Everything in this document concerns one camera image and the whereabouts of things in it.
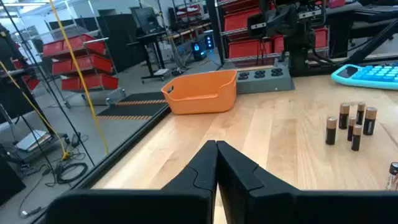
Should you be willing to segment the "grey laptop device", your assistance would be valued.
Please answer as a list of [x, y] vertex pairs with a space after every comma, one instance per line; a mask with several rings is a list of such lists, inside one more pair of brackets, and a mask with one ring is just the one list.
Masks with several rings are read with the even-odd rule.
[[33, 133], [28, 134], [24, 139], [20, 140], [16, 144], [16, 147], [22, 151], [30, 152], [50, 138], [51, 135], [49, 133], [35, 129]]

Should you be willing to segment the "black copper-top AA battery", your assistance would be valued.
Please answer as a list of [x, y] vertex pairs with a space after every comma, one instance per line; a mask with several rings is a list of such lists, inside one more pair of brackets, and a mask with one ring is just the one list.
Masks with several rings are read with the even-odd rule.
[[334, 116], [327, 117], [327, 119], [326, 119], [326, 137], [325, 137], [325, 143], [327, 145], [335, 144], [336, 126], [337, 126], [337, 118]]
[[363, 134], [367, 136], [373, 135], [376, 124], [377, 108], [367, 107], [363, 123]]
[[350, 109], [349, 103], [340, 104], [339, 123], [338, 123], [338, 127], [340, 129], [348, 128], [349, 109]]

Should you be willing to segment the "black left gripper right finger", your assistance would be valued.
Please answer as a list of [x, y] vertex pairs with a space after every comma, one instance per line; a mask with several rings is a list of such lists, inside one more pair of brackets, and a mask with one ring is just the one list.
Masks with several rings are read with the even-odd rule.
[[299, 190], [227, 142], [216, 145], [228, 224], [398, 224], [398, 192]]

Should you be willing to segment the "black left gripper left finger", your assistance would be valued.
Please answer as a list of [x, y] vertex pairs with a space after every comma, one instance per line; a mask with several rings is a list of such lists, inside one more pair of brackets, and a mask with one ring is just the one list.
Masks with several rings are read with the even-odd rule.
[[74, 190], [50, 204], [45, 224], [212, 224], [216, 164], [207, 141], [161, 189]]

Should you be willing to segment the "red storage bin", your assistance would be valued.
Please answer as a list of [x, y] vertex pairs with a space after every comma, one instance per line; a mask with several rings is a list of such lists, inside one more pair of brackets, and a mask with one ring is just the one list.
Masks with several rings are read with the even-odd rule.
[[281, 53], [284, 50], [284, 36], [278, 35], [273, 37], [274, 53]]
[[265, 56], [273, 53], [272, 42], [268, 40], [243, 40], [229, 43], [228, 57], [241, 58]]
[[59, 75], [72, 72], [72, 59], [59, 60], [52, 64], [52, 74]]
[[109, 59], [95, 54], [77, 57], [76, 63], [81, 71], [92, 69], [97, 69], [107, 73], [111, 73], [113, 71], [113, 64]]
[[70, 47], [76, 56], [86, 54], [104, 55], [106, 47], [103, 40], [96, 39], [87, 34], [76, 35], [68, 38]]
[[49, 42], [43, 45], [43, 56], [50, 56], [53, 54], [57, 54], [63, 50], [63, 41], [58, 40], [54, 42]]
[[78, 78], [78, 77], [70, 77], [70, 78], [62, 79], [61, 88], [64, 91], [81, 90], [82, 85], [80, 83], [80, 78]]
[[83, 78], [85, 85], [89, 90], [115, 90], [117, 89], [119, 82], [119, 78], [104, 73], [100, 73], [98, 75], [85, 75]]
[[322, 48], [328, 46], [328, 29], [318, 28], [315, 29], [315, 47]]
[[248, 17], [259, 13], [260, 9], [254, 8], [254, 9], [248, 9], [245, 11], [229, 14], [224, 17], [224, 30], [229, 31], [229, 30], [236, 30], [246, 27]]

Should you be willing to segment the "grey battery charger tray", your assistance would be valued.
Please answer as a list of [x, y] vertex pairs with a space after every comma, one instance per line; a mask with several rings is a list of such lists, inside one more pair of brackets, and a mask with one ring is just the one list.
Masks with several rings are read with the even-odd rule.
[[237, 94], [294, 90], [293, 79], [286, 67], [263, 68], [237, 73]]

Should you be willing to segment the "black cabinet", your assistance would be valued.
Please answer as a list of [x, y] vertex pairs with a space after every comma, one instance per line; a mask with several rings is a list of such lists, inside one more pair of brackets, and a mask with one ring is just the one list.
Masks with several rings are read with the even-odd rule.
[[106, 45], [118, 72], [145, 60], [140, 44], [136, 42], [137, 26], [132, 14], [97, 17], [102, 34], [108, 37]]

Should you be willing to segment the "orange plastic bin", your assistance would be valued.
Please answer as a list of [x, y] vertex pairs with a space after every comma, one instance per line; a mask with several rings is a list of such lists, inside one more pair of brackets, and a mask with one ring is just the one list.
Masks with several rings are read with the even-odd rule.
[[237, 71], [218, 70], [183, 75], [161, 89], [172, 113], [222, 113], [236, 100]]

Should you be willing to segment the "light blue calculator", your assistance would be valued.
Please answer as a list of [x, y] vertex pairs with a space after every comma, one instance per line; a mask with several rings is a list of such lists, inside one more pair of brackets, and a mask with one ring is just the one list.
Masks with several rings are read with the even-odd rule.
[[398, 90], [398, 66], [346, 64], [334, 71], [331, 79], [347, 86]]

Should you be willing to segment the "silver Energizer AA battery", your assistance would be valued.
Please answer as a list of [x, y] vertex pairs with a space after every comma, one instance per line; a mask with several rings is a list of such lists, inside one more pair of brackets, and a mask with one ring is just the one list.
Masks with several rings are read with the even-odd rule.
[[398, 162], [392, 162], [390, 164], [386, 189], [398, 190]]

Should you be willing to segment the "black computer monitor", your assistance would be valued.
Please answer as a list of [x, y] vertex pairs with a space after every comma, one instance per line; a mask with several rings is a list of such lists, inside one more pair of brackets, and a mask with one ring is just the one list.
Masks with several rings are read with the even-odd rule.
[[157, 19], [158, 15], [152, 7], [135, 7], [131, 8], [131, 12], [137, 26], [138, 35], [149, 35], [162, 30]]

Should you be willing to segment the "black orange-striped floor mat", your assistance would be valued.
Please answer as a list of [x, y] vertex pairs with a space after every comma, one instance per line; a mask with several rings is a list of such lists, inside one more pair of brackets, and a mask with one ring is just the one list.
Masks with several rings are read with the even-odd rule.
[[167, 100], [162, 92], [134, 93], [115, 105], [109, 106], [98, 113], [98, 119], [151, 119], [163, 107], [167, 106]]

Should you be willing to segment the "blue-lit computer tower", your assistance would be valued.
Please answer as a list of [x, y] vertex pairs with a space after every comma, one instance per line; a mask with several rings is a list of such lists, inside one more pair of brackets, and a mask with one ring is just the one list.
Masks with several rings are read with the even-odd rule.
[[195, 61], [201, 61], [206, 58], [206, 43], [199, 40], [191, 43], [192, 55]]
[[214, 47], [215, 47], [215, 43], [214, 43], [214, 38], [213, 38], [213, 30], [206, 30], [206, 31], [204, 31], [204, 35], [205, 35], [205, 37], [204, 37], [204, 39], [205, 39], [205, 45], [206, 45], [206, 48], [208, 49], [208, 50], [210, 50], [210, 49], [214, 49]]

